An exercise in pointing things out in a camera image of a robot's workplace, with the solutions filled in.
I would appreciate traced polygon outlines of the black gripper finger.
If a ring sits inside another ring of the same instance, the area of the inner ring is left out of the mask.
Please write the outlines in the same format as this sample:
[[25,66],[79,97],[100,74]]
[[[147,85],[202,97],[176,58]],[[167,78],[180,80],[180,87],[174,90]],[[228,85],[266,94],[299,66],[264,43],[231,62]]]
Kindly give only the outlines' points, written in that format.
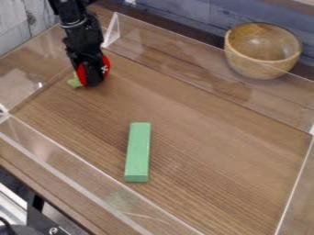
[[104,80],[103,66],[104,63],[100,56],[96,56],[96,58],[92,58],[83,63],[88,86],[96,86]]
[[73,68],[73,78],[79,80],[77,69],[80,65],[80,60],[75,57],[69,57],[69,61]]

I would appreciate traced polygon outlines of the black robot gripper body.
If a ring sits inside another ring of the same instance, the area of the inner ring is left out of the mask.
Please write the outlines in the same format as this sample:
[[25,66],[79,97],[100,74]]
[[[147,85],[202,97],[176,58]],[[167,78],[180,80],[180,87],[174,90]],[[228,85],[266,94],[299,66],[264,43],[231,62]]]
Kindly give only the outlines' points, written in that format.
[[77,23],[61,23],[61,29],[67,33],[63,42],[72,65],[79,66],[83,62],[97,60],[101,54],[100,44],[103,42],[97,16],[87,13]]

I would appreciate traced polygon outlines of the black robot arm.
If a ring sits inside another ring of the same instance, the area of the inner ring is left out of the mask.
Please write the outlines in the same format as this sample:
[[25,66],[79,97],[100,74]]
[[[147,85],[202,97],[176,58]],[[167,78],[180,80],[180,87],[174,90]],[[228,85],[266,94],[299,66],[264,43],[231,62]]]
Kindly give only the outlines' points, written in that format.
[[101,26],[87,10],[87,0],[48,0],[65,31],[63,43],[80,86],[99,85],[108,75],[109,61],[101,52]]

